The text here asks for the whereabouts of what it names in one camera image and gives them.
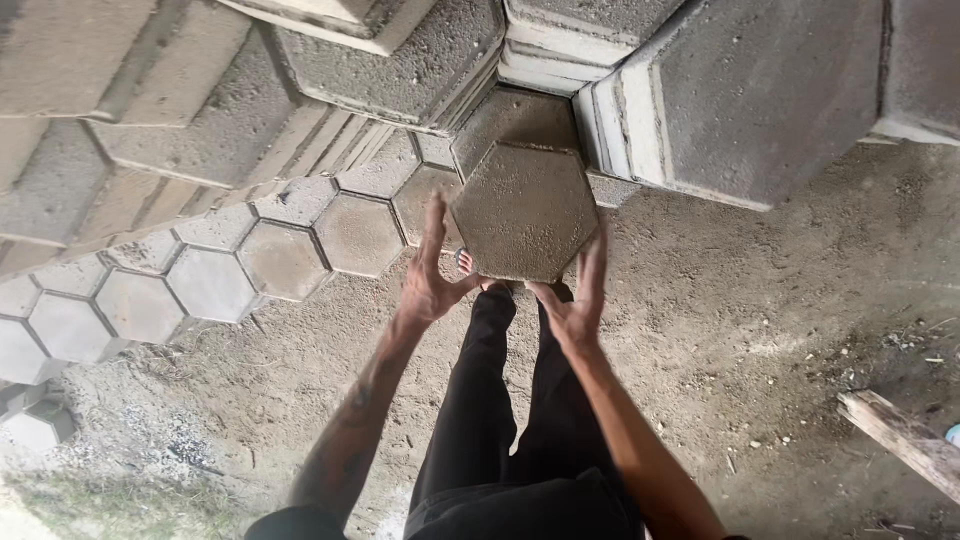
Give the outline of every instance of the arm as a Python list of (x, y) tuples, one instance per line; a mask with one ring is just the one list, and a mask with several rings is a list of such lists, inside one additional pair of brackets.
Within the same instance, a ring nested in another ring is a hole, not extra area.
[(600, 347), (606, 273), (607, 232), (601, 226), (580, 254), (576, 302), (560, 302), (545, 283), (526, 286), (543, 303), (550, 330), (584, 386), (613, 463), (654, 538), (720, 540), (726, 532), (707, 498), (647, 425)]
[(396, 314), (307, 456), (290, 494), (291, 506), (317, 506), (341, 528), (363, 490), (396, 386), (420, 338), (479, 283), (477, 275), (456, 283), (440, 276), (437, 260), (446, 233), (445, 211), (443, 198), (434, 193)]

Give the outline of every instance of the grass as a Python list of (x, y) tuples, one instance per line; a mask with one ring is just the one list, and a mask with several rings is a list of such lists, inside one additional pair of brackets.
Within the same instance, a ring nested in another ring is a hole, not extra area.
[(5, 482), (64, 540), (237, 537), (241, 508), (208, 482), (183, 487), (57, 472), (6, 475)]

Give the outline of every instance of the foot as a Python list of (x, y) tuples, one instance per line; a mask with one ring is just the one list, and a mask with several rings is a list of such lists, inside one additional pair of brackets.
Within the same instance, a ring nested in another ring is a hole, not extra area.
[[(457, 260), (457, 266), (460, 268), (460, 271), (468, 276), (473, 273), (473, 257), (470, 256), (470, 253), (467, 252), (467, 248), (461, 249), (459, 252), (459, 259)], [(507, 287), (507, 282), (503, 280), (495, 280), (494, 278), (487, 278), (486, 276), (481, 277), (480, 288), (483, 290), (488, 290), (492, 286), (500, 285), (504, 288)]]

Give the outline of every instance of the sleeve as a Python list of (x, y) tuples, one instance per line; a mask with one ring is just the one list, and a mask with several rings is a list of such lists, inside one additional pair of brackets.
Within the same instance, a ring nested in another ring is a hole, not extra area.
[(244, 540), (347, 540), (336, 521), (314, 506), (283, 508), (256, 520)]

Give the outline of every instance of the man's left hand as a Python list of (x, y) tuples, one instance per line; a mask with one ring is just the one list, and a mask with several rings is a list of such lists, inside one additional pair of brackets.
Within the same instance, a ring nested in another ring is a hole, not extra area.
[(440, 275), (438, 261), (444, 245), (446, 201), (434, 191), (426, 210), (426, 226), (420, 248), (407, 265), (407, 281), (400, 294), (397, 315), (425, 326), (443, 317), (468, 292), (480, 284), (480, 276), (471, 274), (458, 282)]

